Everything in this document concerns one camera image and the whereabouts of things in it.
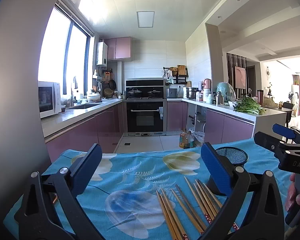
ceiling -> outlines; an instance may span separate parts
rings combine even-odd
[[[186,41],[220,0],[69,0],[105,39]],[[138,28],[137,11],[154,11],[153,28]]]
[[[223,50],[253,60],[300,51],[300,0],[249,0],[220,25]]]
[[[300,57],[281,59],[278,61],[286,65],[293,72],[300,73]]]

sink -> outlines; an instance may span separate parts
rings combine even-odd
[[[90,107],[93,107],[93,106],[98,106],[98,105],[101,105],[101,104],[102,103],[85,103],[85,104],[82,104],[82,105],[70,107],[69,109],[87,109],[87,108],[90,108]]]

white countertop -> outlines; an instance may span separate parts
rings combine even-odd
[[[68,127],[84,118],[94,115],[102,110],[114,106],[122,99],[103,99],[102,104],[98,106],[89,107],[87,109],[66,109],[65,113],[59,113],[44,117],[41,119],[43,136],[47,137],[63,128]]]
[[[230,114],[245,120],[249,120],[251,122],[255,122],[257,118],[262,118],[264,116],[269,116],[269,115],[274,115],[274,114],[286,114],[285,112],[274,110],[274,109],[269,109],[269,108],[263,108],[266,112],[262,115],[260,114],[249,114],[249,113],[241,113],[241,112],[236,112],[231,109],[230,106],[224,106],[224,105],[218,105],[216,106],[215,104],[208,104],[203,101],[196,101],[195,99],[187,99],[187,98],[168,98],[167,101],[184,101],[187,103],[195,104],[198,106],[203,106],[206,108],[210,108],[219,112],[223,112],[225,114]]]

cutting board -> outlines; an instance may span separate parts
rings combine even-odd
[[[178,65],[178,74],[184,76],[187,75],[185,65]]]

stove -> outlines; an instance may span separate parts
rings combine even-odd
[[[123,101],[125,136],[166,135],[167,100],[163,78],[142,78],[126,81]]]

